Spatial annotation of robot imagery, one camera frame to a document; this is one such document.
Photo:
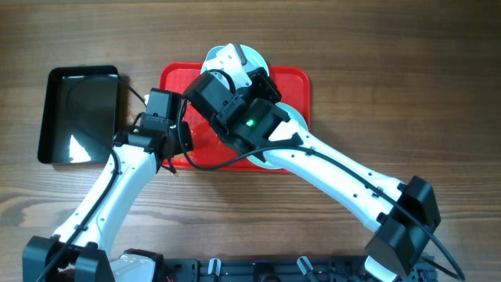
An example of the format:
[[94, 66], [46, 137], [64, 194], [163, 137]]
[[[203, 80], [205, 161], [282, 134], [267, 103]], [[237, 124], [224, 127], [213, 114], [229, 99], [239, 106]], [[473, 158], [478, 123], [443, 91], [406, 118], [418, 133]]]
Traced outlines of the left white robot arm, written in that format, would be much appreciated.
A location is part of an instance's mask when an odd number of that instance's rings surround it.
[[50, 238], [32, 237], [22, 256], [25, 281], [163, 281], [161, 254], [108, 254], [135, 199], [167, 159], [191, 150], [187, 122], [119, 132], [109, 163], [74, 214]]

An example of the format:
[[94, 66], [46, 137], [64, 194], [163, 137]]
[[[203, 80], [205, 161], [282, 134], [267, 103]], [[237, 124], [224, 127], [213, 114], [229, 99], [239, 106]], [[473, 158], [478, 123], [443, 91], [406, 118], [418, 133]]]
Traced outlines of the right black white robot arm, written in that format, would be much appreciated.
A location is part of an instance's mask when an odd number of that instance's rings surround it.
[[344, 205], [373, 238], [366, 270], [381, 281], [408, 276], [441, 221], [430, 183], [375, 172], [316, 138], [278, 103], [264, 58], [234, 43], [211, 49], [189, 100], [217, 137], [241, 157], [301, 177]]

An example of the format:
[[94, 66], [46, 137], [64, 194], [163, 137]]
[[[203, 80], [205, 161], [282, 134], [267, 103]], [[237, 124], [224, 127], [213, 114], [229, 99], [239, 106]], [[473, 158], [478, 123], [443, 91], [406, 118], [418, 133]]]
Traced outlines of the red plastic tray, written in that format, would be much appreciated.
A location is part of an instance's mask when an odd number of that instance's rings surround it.
[[[182, 93], [200, 74], [201, 68], [201, 63], [170, 63], [160, 74], [160, 88]], [[309, 126], [312, 86], [308, 75], [298, 67], [287, 66], [271, 66], [269, 73], [282, 94], [281, 101], [297, 110], [305, 120], [303, 124]], [[191, 130], [194, 150], [189, 152], [189, 156], [195, 164], [213, 166], [236, 156], [191, 106], [187, 107], [183, 120], [189, 123]]]

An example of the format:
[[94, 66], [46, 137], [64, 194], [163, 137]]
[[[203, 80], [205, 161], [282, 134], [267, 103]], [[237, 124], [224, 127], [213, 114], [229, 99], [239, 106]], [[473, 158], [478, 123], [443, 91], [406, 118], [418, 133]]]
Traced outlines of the black water tray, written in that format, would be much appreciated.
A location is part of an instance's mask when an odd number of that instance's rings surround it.
[[120, 87], [112, 65], [50, 71], [38, 144], [46, 165], [105, 163], [117, 127]]

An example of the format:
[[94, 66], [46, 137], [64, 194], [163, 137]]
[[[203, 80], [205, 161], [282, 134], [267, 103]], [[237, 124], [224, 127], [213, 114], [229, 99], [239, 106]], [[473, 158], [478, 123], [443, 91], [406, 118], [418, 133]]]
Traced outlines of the top light blue plate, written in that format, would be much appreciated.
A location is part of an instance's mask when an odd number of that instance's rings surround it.
[[[205, 61], [203, 62], [203, 66], [201, 67], [200, 73], [203, 73], [207, 70], [207, 67], [205, 66], [205, 63], [208, 60], [212, 60], [217, 57], [218, 52], [221, 49], [224, 49], [224, 45], [217, 45], [210, 49], [205, 57]], [[244, 69], [246, 72], [250, 71], [251, 69], [249, 68], [250, 65], [253, 65], [255, 67], [264, 67], [267, 74], [269, 74], [269, 67], [267, 62], [265, 61], [264, 57], [257, 52], [255, 49], [252, 49], [250, 46], [247, 45], [242, 45], [240, 44], [240, 48], [243, 51], [244, 56], [247, 59], [247, 64], [244, 66]]]

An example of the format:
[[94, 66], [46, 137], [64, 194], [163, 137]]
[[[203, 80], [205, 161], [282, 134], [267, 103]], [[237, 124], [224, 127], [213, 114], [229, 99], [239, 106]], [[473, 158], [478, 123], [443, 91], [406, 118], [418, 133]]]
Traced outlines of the light blue plate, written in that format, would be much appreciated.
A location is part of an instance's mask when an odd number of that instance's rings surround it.
[[[205, 66], [205, 63], [208, 60], [212, 60], [217, 57], [218, 52], [221, 49], [224, 49], [224, 45], [217, 45], [210, 49], [205, 57], [205, 61], [203, 62], [203, 66], [201, 67], [200, 73], [203, 73], [207, 70], [207, 67]], [[255, 67], [264, 67], [267, 74], [269, 74], [269, 67], [267, 62], [265, 61], [264, 57], [257, 52], [255, 49], [252, 49], [250, 46], [247, 45], [242, 45], [240, 44], [240, 48], [243, 51], [244, 56], [247, 59], [247, 64], [244, 66], [244, 69], [246, 72], [250, 71], [251, 69], [249, 68], [250, 65], [253, 65]]]
[[[276, 103], [276, 106], [279, 107], [280, 109], [286, 111], [288, 113], [289, 117], [291, 119], [296, 120], [300, 126], [308, 129], [308, 123], [306, 122], [306, 120], [303, 118], [303, 116], [301, 115], [301, 113], [298, 110], [296, 110], [292, 106], [290, 106], [286, 103], [282, 103], [282, 102]], [[268, 169], [268, 170], [279, 170], [278, 166], [275, 166], [267, 161], [261, 161], [260, 159], [258, 159], [255, 156], [249, 156], [249, 157], [247, 157], [247, 160], [250, 161], [252, 164], [257, 165], [259, 168], [264, 168], [264, 169]]]

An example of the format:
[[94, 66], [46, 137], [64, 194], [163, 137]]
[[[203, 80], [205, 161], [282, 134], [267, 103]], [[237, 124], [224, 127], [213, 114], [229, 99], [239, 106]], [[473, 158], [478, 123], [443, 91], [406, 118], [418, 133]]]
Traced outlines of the right light blue plate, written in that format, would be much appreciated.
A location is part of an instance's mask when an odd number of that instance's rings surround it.
[[[286, 103], [282, 103], [282, 102], [276, 103], [276, 106], [279, 107], [280, 109], [286, 111], [288, 113], [289, 117], [291, 119], [296, 120], [300, 126], [308, 129], [308, 123], [306, 122], [306, 120], [303, 118], [303, 116], [301, 115], [301, 113], [298, 110], [296, 110], [292, 106], [290, 106]], [[268, 170], [279, 170], [278, 166], [275, 166], [267, 161], [261, 161], [260, 159], [258, 159], [255, 156], [249, 156], [249, 157], [247, 157], [247, 160], [250, 161], [252, 164], [257, 165], [259, 168], [264, 168], [264, 169], [268, 169]]]

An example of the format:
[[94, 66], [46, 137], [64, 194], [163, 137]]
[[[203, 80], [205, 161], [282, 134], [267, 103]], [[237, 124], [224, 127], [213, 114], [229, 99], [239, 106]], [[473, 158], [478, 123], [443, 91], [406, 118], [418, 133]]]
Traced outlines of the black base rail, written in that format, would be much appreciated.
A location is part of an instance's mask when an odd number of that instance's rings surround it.
[[356, 282], [375, 281], [365, 269], [365, 256], [335, 256], [268, 260], [200, 261], [187, 258], [166, 258], [159, 275], [166, 282], [261, 282], [261, 281], [318, 281]]

